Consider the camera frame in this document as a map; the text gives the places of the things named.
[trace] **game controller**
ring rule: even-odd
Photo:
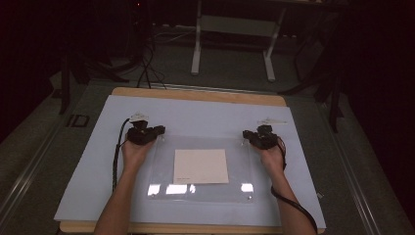
[[[268,150],[275,146],[277,146],[281,154],[283,156],[283,169],[287,166],[286,164],[286,149],[285,144],[281,137],[278,135],[272,133],[272,126],[271,125],[260,125],[257,129],[257,132],[252,132],[249,130],[244,130],[242,132],[242,135],[244,136],[244,139],[250,140],[250,143],[257,147],[260,150]]]
[[[146,145],[165,133],[164,126],[147,127],[148,122],[143,119],[131,121],[131,123],[133,127],[128,129],[127,139],[136,145]]]

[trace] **gray floor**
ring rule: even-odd
[[[191,38],[157,44],[152,67],[164,74],[163,82],[169,89],[220,88],[276,94],[299,83],[293,65],[297,48],[294,39],[278,41],[272,58],[277,75],[273,83],[266,80],[260,50],[214,42],[204,45],[200,74],[192,76],[193,48],[188,40]],[[55,211],[107,96],[114,87],[135,86],[141,70],[124,74],[131,80],[127,84],[98,76],[88,86],[73,83],[72,105],[64,116],[58,115],[60,101],[48,98],[0,146],[1,201],[30,159],[43,156],[35,177],[25,185],[24,197],[11,207],[10,219],[3,220],[1,234],[56,233],[59,223],[53,219]],[[152,72],[150,79],[157,80]],[[157,82],[153,86],[161,87]],[[325,234],[414,234],[346,96],[341,99],[344,117],[338,118],[339,133],[335,134],[328,125],[327,105],[315,103],[311,96],[314,89],[285,98],[315,188],[323,195],[320,204],[327,223]],[[85,128],[65,127],[70,114],[88,115],[91,120]],[[47,137],[53,141],[44,143]]]

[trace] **table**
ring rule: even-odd
[[[286,106],[285,100],[279,96],[253,94],[235,94],[219,92],[179,91],[179,90],[148,90],[134,88],[116,88],[113,95],[147,98],[164,98],[174,100],[226,102],[234,104],[260,104],[266,106]],[[61,230],[64,232],[92,232],[93,221],[62,221]],[[165,224],[165,223],[131,223],[134,233],[280,233],[281,227],[275,226],[231,226],[231,225],[200,225],[200,224]]]
[[[227,32],[245,35],[266,36],[270,38],[268,48],[263,51],[263,60],[266,74],[269,81],[275,81],[274,68],[271,62],[271,55],[274,50],[275,42],[285,17],[287,8],[293,6],[308,7],[324,11],[343,11],[346,7],[345,1],[307,1],[307,0],[272,0],[263,2],[274,2],[281,6],[276,22],[256,21],[246,19],[225,18],[218,16],[207,16],[202,14],[202,0],[198,1],[197,22],[196,22],[196,44],[193,54],[191,74],[199,74],[201,60],[201,33],[202,30]]]

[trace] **person's left hand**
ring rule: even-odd
[[[152,148],[155,142],[156,140],[146,145],[136,145],[131,141],[126,140],[121,147],[122,157],[124,160],[123,172],[137,173],[140,166],[146,160],[147,153]]]

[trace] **white paper sheet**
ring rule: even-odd
[[[176,150],[173,183],[229,183],[225,150]]]

